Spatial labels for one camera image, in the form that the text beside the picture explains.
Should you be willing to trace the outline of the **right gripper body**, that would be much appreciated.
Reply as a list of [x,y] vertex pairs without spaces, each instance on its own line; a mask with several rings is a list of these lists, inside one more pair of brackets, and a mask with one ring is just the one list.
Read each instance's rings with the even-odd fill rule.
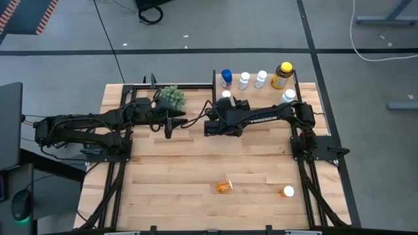
[[204,122],[205,136],[241,136],[243,133],[243,112],[227,112],[219,117],[216,113],[208,113],[209,120]]

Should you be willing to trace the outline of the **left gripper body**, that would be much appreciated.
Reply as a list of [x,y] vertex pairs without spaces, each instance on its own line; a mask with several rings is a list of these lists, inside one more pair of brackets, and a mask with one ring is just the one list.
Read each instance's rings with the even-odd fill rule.
[[155,111],[150,111],[148,113],[148,125],[150,129],[157,133],[164,127],[164,133],[166,139],[171,139],[172,137],[172,119],[168,117],[168,114],[159,114]]

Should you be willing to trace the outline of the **small white pill bottle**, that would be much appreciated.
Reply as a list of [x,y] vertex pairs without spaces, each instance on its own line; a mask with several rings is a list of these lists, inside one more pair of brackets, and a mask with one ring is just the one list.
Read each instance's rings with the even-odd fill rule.
[[255,87],[257,89],[261,89],[264,86],[265,80],[267,78],[267,72],[264,70],[260,70],[257,73],[257,77],[256,77],[256,82],[255,82]]
[[250,79],[250,76],[251,75],[248,72],[242,72],[241,73],[241,75],[240,75],[240,82],[239,82],[239,85],[238,85],[238,88],[239,89],[245,90],[247,88],[248,82],[249,82],[249,79]]

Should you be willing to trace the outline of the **blue cap medicine bottle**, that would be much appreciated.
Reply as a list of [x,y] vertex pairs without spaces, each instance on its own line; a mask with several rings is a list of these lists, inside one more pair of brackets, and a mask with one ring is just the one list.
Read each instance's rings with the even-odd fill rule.
[[233,74],[229,69],[221,71],[221,85],[225,89],[230,89],[233,82]]

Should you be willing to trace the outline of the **large white labelled bottle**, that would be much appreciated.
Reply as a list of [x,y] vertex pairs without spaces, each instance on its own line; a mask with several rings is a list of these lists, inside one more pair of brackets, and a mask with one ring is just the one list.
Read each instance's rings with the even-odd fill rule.
[[281,99],[278,104],[290,103],[293,102],[296,97],[296,92],[293,89],[286,89],[281,96]]

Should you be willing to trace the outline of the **brown bottle yellow cap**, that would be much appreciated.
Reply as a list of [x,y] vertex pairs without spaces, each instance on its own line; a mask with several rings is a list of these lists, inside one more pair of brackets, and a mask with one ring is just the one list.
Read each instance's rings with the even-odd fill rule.
[[271,85],[275,89],[283,89],[288,79],[293,75],[293,65],[290,62],[283,62],[276,68],[272,77]]

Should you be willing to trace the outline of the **wooden shelf board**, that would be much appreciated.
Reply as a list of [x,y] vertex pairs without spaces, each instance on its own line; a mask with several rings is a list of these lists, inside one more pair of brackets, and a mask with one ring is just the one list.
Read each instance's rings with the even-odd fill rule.
[[288,81],[283,89],[275,89],[271,86],[271,79],[273,76],[274,74],[268,74],[263,87],[256,88],[255,83],[257,73],[250,74],[250,79],[247,88],[241,90],[238,87],[240,83],[241,74],[233,74],[233,80],[229,88],[229,91],[231,92],[231,95],[235,97],[237,100],[248,100],[251,109],[265,108],[268,106],[278,104],[286,89],[295,90],[295,76],[292,75],[288,78]]

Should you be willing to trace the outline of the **green potted plant white pot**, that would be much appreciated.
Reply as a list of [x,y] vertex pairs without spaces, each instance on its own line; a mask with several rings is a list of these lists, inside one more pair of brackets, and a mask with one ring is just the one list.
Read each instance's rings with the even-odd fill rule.
[[182,110],[186,102],[184,93],[177,85],[164,87],[160,96],[166,98],[170,105],[177,110]]

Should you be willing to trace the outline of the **black floor equipment box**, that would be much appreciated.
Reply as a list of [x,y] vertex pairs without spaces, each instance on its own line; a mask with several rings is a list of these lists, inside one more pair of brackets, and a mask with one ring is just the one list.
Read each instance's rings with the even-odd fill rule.
[[133,0],[136,3],[138,9],[146,10],[152,6],[160,6],[162,4],[168,3],[172,0]]

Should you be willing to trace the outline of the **black desk support beam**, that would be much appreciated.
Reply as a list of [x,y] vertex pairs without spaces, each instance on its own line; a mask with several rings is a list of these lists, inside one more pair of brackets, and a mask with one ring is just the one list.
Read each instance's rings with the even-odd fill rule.
[[32,164],[37,170],[79,182],[83,182],[86,176],[86,172],[83,170],[53,161],[26,149],[20,149],[20,164]]

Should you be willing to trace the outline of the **dark grey monitor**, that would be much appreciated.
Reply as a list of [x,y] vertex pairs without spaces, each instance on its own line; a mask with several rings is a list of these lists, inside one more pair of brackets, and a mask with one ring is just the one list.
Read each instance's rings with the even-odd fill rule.
[[0,172],[20,162],[23,84],[0,86]]

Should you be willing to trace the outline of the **grey metal furniture foot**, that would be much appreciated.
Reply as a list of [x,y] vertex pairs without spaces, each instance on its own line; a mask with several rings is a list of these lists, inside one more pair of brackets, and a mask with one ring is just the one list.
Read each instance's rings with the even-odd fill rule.
[[389,102],[389,110],[418,110],[418,102]]
[[384,16],[355,16],[355,1],[353,1],[353,19],[356,24],[403,24],[403,25],[417,25],[418,16],[401,17],[401,13],[406,9],[413,0],[400,0],[386,15]]

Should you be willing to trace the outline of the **black computer mouse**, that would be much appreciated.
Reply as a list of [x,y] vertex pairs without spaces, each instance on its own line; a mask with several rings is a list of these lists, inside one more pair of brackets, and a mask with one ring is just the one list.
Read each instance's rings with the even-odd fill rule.
[[16,221],[23,221],[31,214],[31,192],[28,189],[18,191],[12,199],[11,213]]

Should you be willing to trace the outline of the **dark mat orange striped edges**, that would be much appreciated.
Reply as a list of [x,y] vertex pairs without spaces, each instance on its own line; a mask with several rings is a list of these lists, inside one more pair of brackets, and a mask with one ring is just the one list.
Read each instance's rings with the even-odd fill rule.
[[41,35],[59,0],[0,0],[0,35]]

